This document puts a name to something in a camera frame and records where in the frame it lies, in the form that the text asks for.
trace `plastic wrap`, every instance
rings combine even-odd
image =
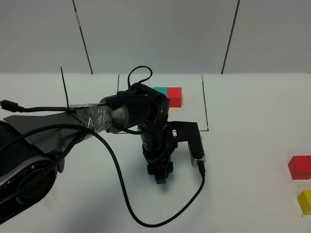
[[[76,118],[88,129],[99,133],[112,126],[111,108],[101,104],[70,106]]]

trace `white wall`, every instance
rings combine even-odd
[[[310,9],[310,0],[241,0],[225,73],[311,72]]]
[[[0,2],[0,73],[90,73],[71,0]]]
[[[237,0],[76,0],[94,73],[221,73]]]

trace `block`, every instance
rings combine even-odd
[[[297,200],[303,215],[311,215],[311,190],[304,190]]]
[[[154,87],[154,90],[161,92],[162,94],[166,95],[166,97],[167,97],[167,87]]]
[[[180,108],[182,102],[181,87],[168,87],[167,98],[170,99],[170,107]]]
[[[311,178],[311,156],[293,156],[288,163],[293,180],[308,180]]]

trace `red block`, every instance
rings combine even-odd
[[[288,163],[293,180],[308,180],[311,178],[311,156],[294,156]]]
[[[181,87],[168,87],[167,98],[170,99],[170,107],[180,108],[181,107]]]

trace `yellow cube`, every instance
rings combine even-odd
[[[304,190],[297,199],[303,215],[311,215],[311,190]]]

